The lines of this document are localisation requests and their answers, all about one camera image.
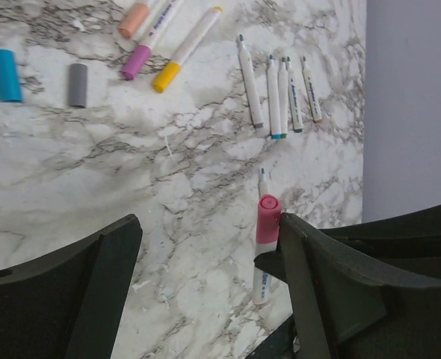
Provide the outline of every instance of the yellow marker cap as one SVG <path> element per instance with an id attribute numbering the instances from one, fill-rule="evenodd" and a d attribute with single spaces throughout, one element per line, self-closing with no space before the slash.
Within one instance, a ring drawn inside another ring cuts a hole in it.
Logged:
<path id="1" fill-rule="evenodd" d="M 169 86 L 169 84 L 174 80 L 177 73 L 181 70 L 179 64 L 175 62 L 170 62 L 166 67 L 159 73 L 152 83 L 154 90 L 159 93 L 163 93 L 164 90 Z"/>

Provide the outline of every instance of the gray marker cap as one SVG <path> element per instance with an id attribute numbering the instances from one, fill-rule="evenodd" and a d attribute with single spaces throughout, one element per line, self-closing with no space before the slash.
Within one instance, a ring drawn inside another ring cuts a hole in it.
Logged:
<path id="1" fill-rule="evenodd" d="M 72 64 L 68 84 L 68 105 L 85 108 L 87 103 L 87 66 Z"/>

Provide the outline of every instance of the pink capped marker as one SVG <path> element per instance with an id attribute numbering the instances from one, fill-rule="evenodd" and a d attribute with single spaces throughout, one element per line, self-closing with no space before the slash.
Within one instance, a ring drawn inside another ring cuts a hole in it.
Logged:
<path id="1" fill-rule="evenodd" d="M 121 69 L 121 73 L 126 80 L 134 80 L 141 71 L 144 64 L 151 57 L 152 49 L 161 39 L 163 33 L 176 16 L 177 11 L 183 2 L 184 0 L 170 0 L 167 2 L 157 20 L 154 22 L 154 25 L 148 30 L 139 46 Z"/>
<path id="2" fill-rule="evenodd" d="M 257 208 L 256 257 L 260 254 L 275 251 L 279 238 L 279 221 L 282 204 L 269 194 L 262 196 Z M 254 268 L 252 302 L 256 305 L 268 301 L 271 291 L 272 276 Z"/>

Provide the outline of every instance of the yellow marker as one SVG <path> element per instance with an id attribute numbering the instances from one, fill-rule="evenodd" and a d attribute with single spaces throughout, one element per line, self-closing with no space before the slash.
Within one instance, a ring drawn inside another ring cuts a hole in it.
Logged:
<path id="1" fill-rule="evenodd" d="M 181 66 L 188 60 L 200 41 L 216 23 L 222 12 L 223 8 L 220 6 L 213 7 L 207 11 L 204 17 L 192 29 L 191 33 L 185 38 L 181 46 L 176 50 L 170 62 L 161 73 L 156 76 L 152 83 L 154 90 L 159 93 L 164 92 L 167 86 L 169 86 L 174 80 L 177 73 L 181 70 Z"/>

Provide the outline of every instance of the blue marker cap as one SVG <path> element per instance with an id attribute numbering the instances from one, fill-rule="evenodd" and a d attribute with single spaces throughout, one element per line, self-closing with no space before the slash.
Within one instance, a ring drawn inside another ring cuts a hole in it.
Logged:
<path id="1" fill-rule="evenodd" d="M 0 101 L 23 101 L 14 52 L 5 49 L 0 49 Z"/>

